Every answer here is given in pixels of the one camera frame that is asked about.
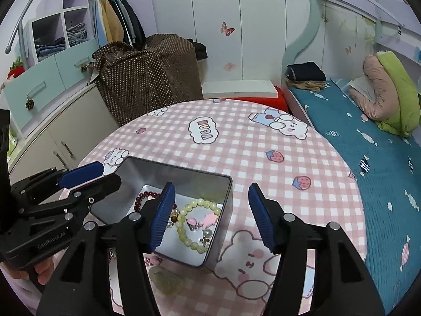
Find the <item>person's left hand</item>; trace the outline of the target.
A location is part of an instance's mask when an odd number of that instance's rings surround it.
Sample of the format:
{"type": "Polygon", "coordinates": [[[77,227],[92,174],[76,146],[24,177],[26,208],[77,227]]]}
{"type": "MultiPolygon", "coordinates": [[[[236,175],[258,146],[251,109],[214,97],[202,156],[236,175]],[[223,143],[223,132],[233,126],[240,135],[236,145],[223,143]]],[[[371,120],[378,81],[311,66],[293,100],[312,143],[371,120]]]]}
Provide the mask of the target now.
{"type": "MultiPolygon", "coordinates": [[[[4,269],[9,273],[9,275],[14,279],[23,279],[29,280],[29,273],[22,270],[13,269],[8,263],[2,263],[4,269]]],[[[40,263],[34,266],[34,270],[37,274],[38,283],[41,285],[46,285],[51,279],[54,271],[54,262],[53,258],[46,258],[40,263]]]]}

